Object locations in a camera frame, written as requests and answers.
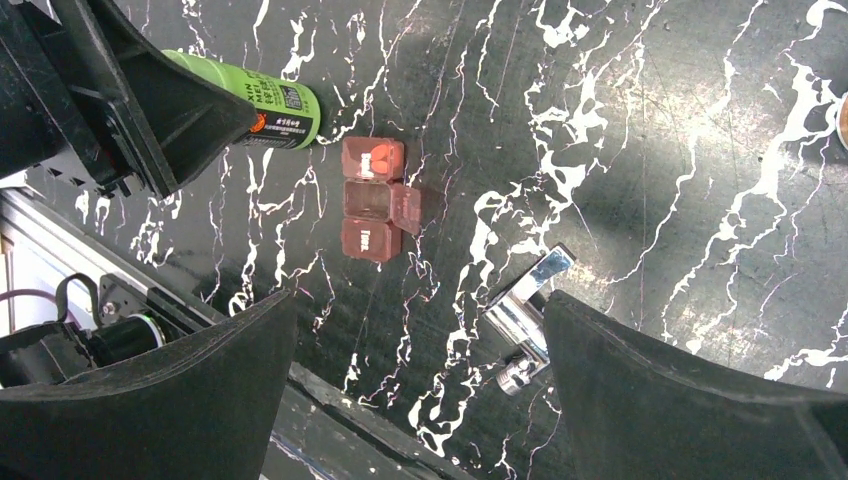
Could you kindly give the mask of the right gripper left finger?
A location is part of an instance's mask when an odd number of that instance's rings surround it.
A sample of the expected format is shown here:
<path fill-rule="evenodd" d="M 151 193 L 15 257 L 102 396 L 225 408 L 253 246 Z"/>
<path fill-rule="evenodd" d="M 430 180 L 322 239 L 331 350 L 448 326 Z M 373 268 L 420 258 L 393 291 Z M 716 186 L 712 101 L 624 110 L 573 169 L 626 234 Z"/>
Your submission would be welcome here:
<path fill-rule="evenodd" d="M 1 393 L 5 479 L 256 479 L 297 340 L 289 295 L 134 358 Z"/>

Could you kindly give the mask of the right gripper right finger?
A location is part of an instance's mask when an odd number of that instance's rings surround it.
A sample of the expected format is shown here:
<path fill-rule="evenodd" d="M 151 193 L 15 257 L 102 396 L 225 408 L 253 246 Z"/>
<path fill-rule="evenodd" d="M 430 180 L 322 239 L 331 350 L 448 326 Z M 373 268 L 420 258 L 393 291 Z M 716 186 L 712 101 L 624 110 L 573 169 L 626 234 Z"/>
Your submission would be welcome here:
<path fill-rule="evenodd" d="M 582 479 L 843 479 L 847 398 L 734 370 L 556 291 L 544 332 Z"/>

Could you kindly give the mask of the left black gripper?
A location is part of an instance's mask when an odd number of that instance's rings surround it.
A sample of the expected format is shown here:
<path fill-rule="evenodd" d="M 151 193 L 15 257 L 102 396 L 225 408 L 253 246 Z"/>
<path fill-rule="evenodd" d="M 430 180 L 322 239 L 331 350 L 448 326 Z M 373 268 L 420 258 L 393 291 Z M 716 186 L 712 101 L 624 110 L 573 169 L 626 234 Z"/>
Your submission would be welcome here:
<path fill-rule="evenodd" d="M 168 197 L 256 119 L 148 41 L 112 1 L 1 4 L 1 174 Z"/>

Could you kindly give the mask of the red pill organizer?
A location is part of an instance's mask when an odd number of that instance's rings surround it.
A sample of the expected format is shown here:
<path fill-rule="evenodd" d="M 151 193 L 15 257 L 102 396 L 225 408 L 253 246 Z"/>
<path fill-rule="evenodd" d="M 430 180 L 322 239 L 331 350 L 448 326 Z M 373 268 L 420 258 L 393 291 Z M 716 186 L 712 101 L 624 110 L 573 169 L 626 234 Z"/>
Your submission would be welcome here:
<path fill-rule="evenodd" d="M 404 183 L 403 142 L 348 136 L 341 153 L 344 255 L 385 263 L 402 250 L 403 236 L 421 229 L 421 192 Z"/>

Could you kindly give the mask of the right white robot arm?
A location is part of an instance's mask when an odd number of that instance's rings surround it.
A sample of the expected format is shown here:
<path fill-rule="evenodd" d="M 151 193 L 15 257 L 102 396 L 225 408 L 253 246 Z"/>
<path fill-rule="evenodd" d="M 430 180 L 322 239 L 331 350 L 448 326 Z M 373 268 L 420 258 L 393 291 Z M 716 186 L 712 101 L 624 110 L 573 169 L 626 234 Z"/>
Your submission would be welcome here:
<path fill-rule="evenodd" d="M 553 371 L 581 479 L 843 479 L 847 398 L 688 354 L 557 291 L 487 309 Z M 275 294 L 176 336 L 149 317 L 67 318 L 1 340 L 5 479 L 257 479 L 292 361 Z"/>

